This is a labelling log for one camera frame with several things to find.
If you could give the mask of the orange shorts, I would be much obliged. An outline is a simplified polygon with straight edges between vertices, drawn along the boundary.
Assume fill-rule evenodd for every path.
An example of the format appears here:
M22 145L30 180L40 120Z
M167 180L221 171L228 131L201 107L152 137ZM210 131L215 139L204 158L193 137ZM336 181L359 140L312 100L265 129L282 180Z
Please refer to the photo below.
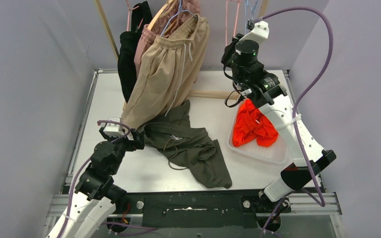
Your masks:
M246 99L239 106L232 133L232 144L240 147L252 141L270 147L278 139L278 132L269 119Z

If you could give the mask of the olive green shorts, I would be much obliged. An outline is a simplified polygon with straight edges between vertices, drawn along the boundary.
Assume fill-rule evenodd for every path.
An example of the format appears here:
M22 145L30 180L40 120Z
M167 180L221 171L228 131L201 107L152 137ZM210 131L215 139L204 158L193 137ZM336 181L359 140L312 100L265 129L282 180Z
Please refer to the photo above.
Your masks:
M190 170L194 179L206 188L228 189L233 182L219 141L205 128L192 128L191 103L184 101L167 114L162 113L139 128L146 146L157 149L174 164L174 170Z

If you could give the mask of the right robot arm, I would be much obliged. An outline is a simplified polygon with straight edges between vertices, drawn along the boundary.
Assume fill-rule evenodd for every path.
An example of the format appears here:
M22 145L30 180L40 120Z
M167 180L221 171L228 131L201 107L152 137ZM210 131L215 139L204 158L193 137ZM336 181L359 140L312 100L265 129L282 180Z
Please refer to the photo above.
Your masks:
M279 199L315 181L316 176L336 159L336 154L324 149L313 138L301 115L295 112L285 86L258 61L258 50L256 41L244 39L238 33L225 47L221 62L224 69L231 69L226 77L233 81L240 98L250 100L266 116L293 159L280 176L261 191L259 205L270 212L279 205Z

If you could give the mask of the beige shorts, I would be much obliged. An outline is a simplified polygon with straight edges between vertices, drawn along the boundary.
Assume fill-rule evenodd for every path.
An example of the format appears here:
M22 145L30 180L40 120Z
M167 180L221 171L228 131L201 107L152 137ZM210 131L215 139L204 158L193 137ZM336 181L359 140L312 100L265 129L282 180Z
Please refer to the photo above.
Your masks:
M169 37L156 36L141 57L141 66L122 121L139 128L167 114L186 99L205 58L210 26L196 15Z

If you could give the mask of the light blue wire hanger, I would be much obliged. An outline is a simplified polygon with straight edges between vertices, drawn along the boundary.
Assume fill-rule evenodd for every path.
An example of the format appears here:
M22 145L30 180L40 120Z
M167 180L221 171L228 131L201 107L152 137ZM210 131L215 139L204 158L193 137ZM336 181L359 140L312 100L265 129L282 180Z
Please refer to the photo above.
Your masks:
M257 10L257 7L258 7L258 4L259 4L259 0L245 0L244 1L244 8L245 8L245 12L244 12L244 27L245 27L245 30L244 30L244 33L248 33L248 29L247 29L247 23L249 20L253 20L256 18L256 10Z

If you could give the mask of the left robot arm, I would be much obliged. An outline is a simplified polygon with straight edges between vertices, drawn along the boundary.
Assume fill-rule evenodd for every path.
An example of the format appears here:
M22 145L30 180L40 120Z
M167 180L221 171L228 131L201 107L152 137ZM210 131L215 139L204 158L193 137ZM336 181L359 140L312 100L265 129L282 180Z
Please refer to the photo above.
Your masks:
M80 167L71 182L68 203L49 238L90 238L110 214L127 205L127 192L115 185L126 152L144 149L143 133L127 128L126 133L111 137L99 132L104 141L96 144L93 154Z

